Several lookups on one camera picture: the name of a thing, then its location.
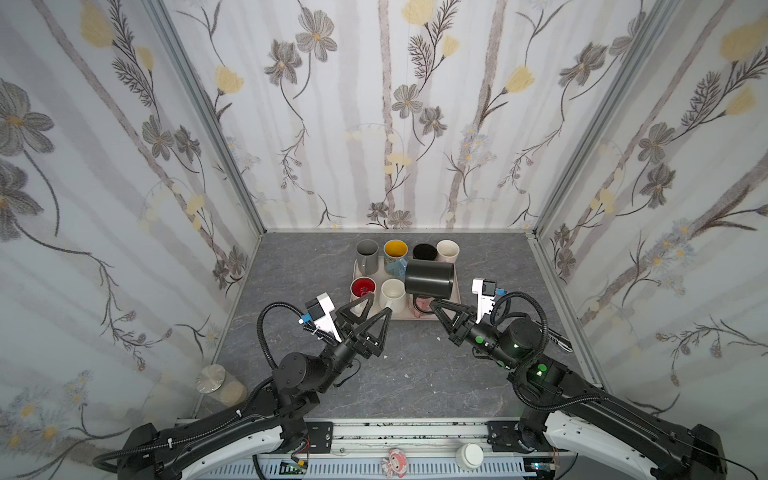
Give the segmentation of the pink patterned mug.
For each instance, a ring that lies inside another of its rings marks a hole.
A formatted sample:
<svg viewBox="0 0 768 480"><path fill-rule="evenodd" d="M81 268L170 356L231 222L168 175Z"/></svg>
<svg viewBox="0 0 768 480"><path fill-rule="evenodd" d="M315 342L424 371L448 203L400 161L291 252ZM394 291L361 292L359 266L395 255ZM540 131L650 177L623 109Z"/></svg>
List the pink patterned mug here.
<svg viewBox="0 0 768 480"><path fill-rule="evenodd" d="M432 297L423 297L423 296L415 296L413 298L413 309L414 309L414 315L417 318L432 315L433 310L431 307L431 303L433 301Z"/></svg>

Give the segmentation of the cream white mug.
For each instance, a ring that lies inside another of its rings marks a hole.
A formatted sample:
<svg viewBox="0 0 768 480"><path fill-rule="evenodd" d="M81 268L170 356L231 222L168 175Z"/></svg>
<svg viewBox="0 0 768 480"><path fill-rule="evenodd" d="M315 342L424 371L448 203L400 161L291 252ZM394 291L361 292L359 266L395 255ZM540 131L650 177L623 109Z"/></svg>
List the cream white mug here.
<svg viewBox="0 0 768 480"><path fill-rule="evenodd" d="M352 282L350 286L350 292L351 292L352 299L357 300L369 293L375 293L376 283L370 277L361 276ZM359 303L352 308L352 312L356 315L361 315L363 313L364 308L365 308L365 304Z"/></svg>

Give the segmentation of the blue butterfly mug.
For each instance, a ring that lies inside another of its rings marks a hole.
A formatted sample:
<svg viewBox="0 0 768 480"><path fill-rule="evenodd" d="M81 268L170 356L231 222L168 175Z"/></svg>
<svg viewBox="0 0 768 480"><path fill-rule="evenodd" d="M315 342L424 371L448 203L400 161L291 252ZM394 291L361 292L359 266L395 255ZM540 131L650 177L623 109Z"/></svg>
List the blue butterfly mug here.
<svg viewBox="0 0 768 480"><path fill-rule="evenodd" d="M391 276L403 279L407 268L408 245L398 239L389 240L384 245L384 269Z"/></svg>

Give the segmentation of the light pink mug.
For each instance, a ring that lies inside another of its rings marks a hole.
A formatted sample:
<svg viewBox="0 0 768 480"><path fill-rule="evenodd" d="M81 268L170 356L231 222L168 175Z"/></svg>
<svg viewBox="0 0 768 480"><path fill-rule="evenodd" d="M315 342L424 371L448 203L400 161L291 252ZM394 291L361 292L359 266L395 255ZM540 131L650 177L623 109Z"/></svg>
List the light pink mug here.
<svg viewBox="0 0 768 480"><path fill-rule="evenodd" d="M460 254L460 246L453 240L444 239L436 244L436 260L444 263L455 264Z"/></svg>

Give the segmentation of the white ribbed mug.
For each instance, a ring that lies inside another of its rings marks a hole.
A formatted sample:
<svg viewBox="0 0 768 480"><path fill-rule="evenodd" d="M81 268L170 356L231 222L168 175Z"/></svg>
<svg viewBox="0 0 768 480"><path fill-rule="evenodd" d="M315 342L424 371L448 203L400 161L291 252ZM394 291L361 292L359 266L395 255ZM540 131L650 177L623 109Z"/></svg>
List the white ribbed mug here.
<svg viewBox="0 0 768 480"><path fill-rule="evenodd" d="M381 285L379 305L389 308L393 314L401 313L406 307L407 293L405 284L398 278L387 279Z"/></svg>

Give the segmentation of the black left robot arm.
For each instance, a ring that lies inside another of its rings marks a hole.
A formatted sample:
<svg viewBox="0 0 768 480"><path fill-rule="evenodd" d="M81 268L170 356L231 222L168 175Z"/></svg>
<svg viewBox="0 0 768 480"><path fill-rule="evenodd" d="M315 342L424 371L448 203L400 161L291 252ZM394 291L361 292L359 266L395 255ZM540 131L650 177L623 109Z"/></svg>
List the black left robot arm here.
<svg viewBox="0 0 768 480"><path fill-rule="evenodd" d="M330 310L319 300L308 302L305 311L284 301L268 304L256 332L271 373L243 401L180 427L142 425L122 449L96 457L94 466L120 479L193 479L243 456L288 453L306 445L311 437L305 416L320 395L341 386L355 361L383 353L392 310L373 313L374 303L367 294ZM295 314L302 328L323 342L322 352L291 352L277 361L264 329L275 309Z"/></svg>

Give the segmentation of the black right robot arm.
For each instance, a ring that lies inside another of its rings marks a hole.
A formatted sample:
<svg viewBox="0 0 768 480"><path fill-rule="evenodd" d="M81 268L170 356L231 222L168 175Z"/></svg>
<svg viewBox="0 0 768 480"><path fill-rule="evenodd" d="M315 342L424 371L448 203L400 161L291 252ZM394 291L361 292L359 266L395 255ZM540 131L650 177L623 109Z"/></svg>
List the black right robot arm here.
<svg viewBox="0 0 768 480"><path fill-rule="evenodd" d="M488 315L447 300L432 301L431 309L453 343L507 371L524 406L496 445L516 453L570 451L635 479L726 478L714 430L658 418L546 355L548 319L530 295L505 294Z"/></svg>

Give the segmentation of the white black two-tone mug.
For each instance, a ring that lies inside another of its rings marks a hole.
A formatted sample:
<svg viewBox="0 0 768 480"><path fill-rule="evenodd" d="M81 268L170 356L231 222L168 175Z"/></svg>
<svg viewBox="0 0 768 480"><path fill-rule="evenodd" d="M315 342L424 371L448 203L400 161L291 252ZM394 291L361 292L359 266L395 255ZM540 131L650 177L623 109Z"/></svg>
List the white black two-tone mug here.
<svg viewBox="0 0 768 480"><path fill-rule="evenodd" d="M437 257L437 248L428 243L417 244L412 249L412 258L415 260L436 261Z"/></svg>

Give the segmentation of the grey ceramic mug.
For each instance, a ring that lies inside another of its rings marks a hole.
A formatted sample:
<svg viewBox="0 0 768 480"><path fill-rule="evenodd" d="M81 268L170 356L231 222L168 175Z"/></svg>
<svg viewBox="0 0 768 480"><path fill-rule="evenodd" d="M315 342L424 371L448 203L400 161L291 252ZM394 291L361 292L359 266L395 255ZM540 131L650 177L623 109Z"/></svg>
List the grey ceramic mug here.
<svg viewBox="0 0 768 480"><path fill-rule="evenodd" d="M372 239L364 239L357 243L356 266L362 276L372 276L379 268L379 246Z"/></svg>

